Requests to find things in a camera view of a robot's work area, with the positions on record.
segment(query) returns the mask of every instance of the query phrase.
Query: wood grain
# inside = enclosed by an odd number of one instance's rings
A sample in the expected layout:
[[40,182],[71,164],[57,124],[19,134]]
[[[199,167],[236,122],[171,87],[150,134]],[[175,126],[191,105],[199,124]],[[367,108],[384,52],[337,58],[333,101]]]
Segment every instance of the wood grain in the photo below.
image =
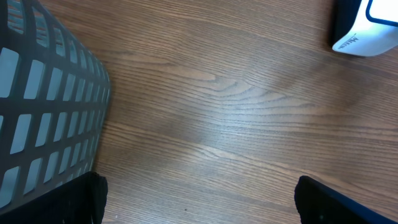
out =
[[105,223],[300,223],[301,175],[398,220],[398,51],[333,53],[332,0],[41,1],[111,77]]

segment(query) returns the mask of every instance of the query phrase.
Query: laminate floor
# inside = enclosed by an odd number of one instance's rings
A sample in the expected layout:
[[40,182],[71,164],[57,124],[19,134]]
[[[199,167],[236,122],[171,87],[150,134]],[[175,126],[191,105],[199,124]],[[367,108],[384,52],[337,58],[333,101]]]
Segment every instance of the laminate floor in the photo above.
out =
[[106,65],[106,223],[300,223],[309,175],[398,220],[398,50],[327,45],[332,0],[41,0]]

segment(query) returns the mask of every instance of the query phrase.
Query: laundry basket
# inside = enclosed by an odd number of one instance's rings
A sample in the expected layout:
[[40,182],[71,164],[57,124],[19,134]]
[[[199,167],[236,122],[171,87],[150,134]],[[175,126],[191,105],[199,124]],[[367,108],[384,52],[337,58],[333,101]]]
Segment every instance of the laundry basket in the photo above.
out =
[[0,1],[0,50],[2,214],[91,170],[111,85],[36,0]]

